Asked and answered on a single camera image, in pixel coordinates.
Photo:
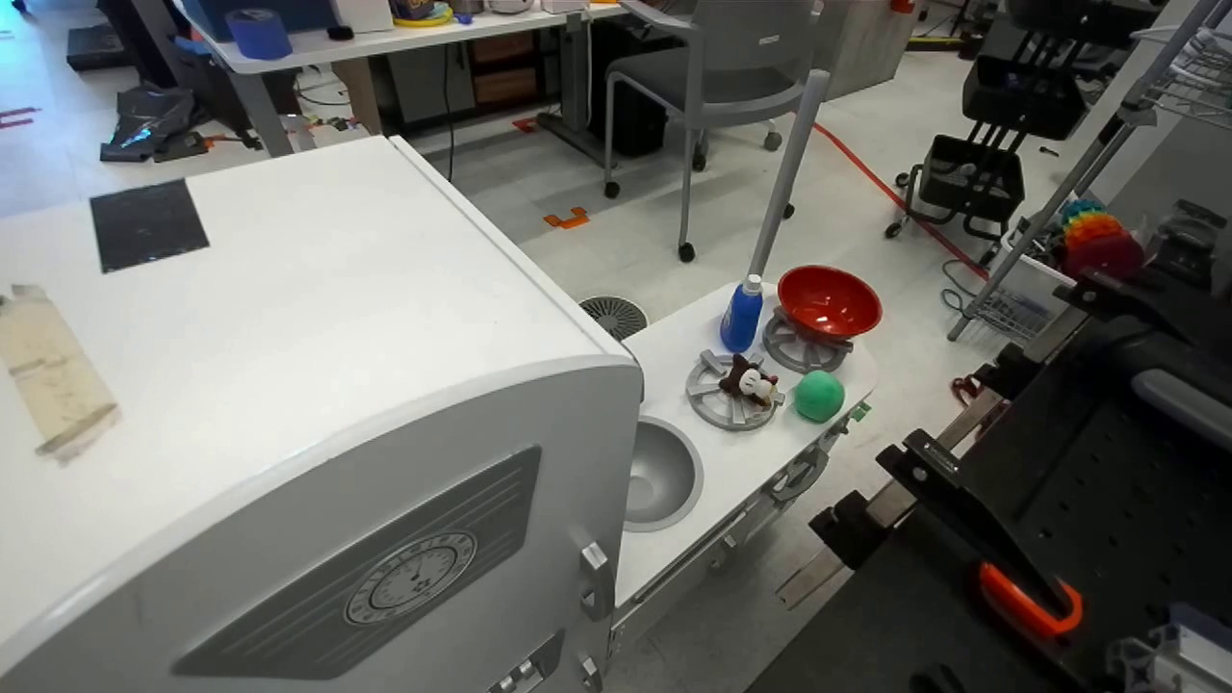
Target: gray floor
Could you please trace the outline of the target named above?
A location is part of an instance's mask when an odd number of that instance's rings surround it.
[[[7,4],[0,6],[0,110],[38,109],[33,123],[0,131],[0,214],[262,158],[218,144],[204,158],[167,167],[95,162],[95,146],[115,123],[113,100],[136,86],[136,74],[78,77],[61,64],[64,27],[95,19],[87,0],[29,0],[29,10],[25,24]],[[967,133],[961,77],[967,63],[952,53],[908,53],[892,86],[825,105],[818,123],[890,180],[925,158],[930,133]],[[668,150],[623,162],[623,195],[605,200],[598,167],[552,133],[514,133],[498,123],[485,128],[480,144],[459,150],[455,186],[570,296],[629,296],[658,320],[745,271],[777,167],[757,144],[762,128],[711,139],[707,169],[698,178],[694,232],[702,257],[694,264],[672,257],[679,153]],[[1075,146],[1062,158],[1038,158],[1033,144],[1024,146],[1033,194],[1024,207],[1038,204]],[[741,689],[829,595],[829,589],[817,589],[802,604],[777,601],[777,586],[792,570],[825,557],[804,518],[845,488],[872,493],[885,480],[872,454],[913,426],[943,426],[960,411],[947,382],[970,372],[1006,341],[990,327],[974,327],[961,341],[943,337],[953,320],[938,303],[947,254],[925,236],[885,243],[880,228],[892,221],[892,204],[825,139],[808,144],[792,200],[798,221],[781,228],[770,277],[825,263],[865,277],[885,300],[885,323],[861,337],[880,362],[872,411],[838,443],[831,468],[785,518],[618,654],[616,693]],[[576,232],[541,222],[541,214],[564,214],[570,207],[584,207],[587,222]]]

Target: small tray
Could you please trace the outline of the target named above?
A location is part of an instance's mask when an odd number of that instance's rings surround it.
[[[1024,200],[1024,167],[1008,150],[930,139],[920,200],[1006,222]]]
[[[1129,46],[1129,33],[1150,27],[1161,4],[1166,0],[1008,0],[1008,19],[1024,31]]]
[[[961,86],[961,115],[1038,139],[1069,139],[1085,115],[1085,100],[1075,74],[979,59]]]

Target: white machine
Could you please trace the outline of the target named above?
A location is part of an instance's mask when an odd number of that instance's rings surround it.
[[[188,194],[120,275],[84,204],[0,222],[120,403],[52,462],[0,377],[0,693],[587,689],[630,355],[400,144]]]

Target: office chair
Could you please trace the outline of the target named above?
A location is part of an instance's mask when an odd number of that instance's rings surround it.
[[[711,128],[762,123],[798,109],[818,33],[818,0],[698,0],[694,15],[666,15],[643,0],[618,4],[686,46],[630,53],[608,64],[605,195],[618,195],[612,178],[612,128],[616,86],[629,86],[658,100],[666,115],[686,128],[679,257],[694,263],[690,190],[698,144],[703,144]]]

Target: metal pole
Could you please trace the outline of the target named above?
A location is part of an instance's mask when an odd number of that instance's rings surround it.
[[[1024,249],[1051,228],[1056,212],[1069,200],[1069,194],[1091,186],[1111,153],[1123,146],[1123,139],[1139,128],[1139,115],[1155,109],[1155,95],[1161,86],[1171,86],[1171,63],[1186,50],[1186,41],[1198,33],[1198,27],[1207,27],[1211,19],[1229,15],[1229,0],[1198,0],[1186,24],[1166,40],[1157,59],[1147,64],[1147,74],[1129,90],[1107,128],[1091,144],[1091,150],[1075,162],[1065,180],[1051,194],[1051,200],[1034,212],[1033,228],[1008,245],[1006,263],[990,275],[990,280],[979,289],[979,296],[961,309],[960,323],[952,327],[952,341],[967,332],[967,323],[990,303],[990,296],[1002,289],[1002,280],[1012,275],[1012,264],[1024,257]]]
[[[745,275],[765,275],[765,263],[770,263],[770,249],[775,249],[775,240],[777,240],[777,222],[781,222],[785,200],[792,195],[792,186],[798,186],[798,172],[802,172],[802,158],[804,158],[804,146],[808,146],[808,133],[811,133],[811,123],[817,123],[817,109],[818,109],[818,95],[825,95],[829,82],[831,77],[825,69],[808,69],[808,82],[804,82],[804,94],[802,94],[802,109],[798,109],[798,123],[792,123],[792,131],[785,139],[785,150],[781,150],[781,162],[777,162],[777,178],[775,178],[775,190],[770,190],[770,207],[765,207],[762,236],[757,236],[757,245],[753,245],[753,257],[752,257]]]

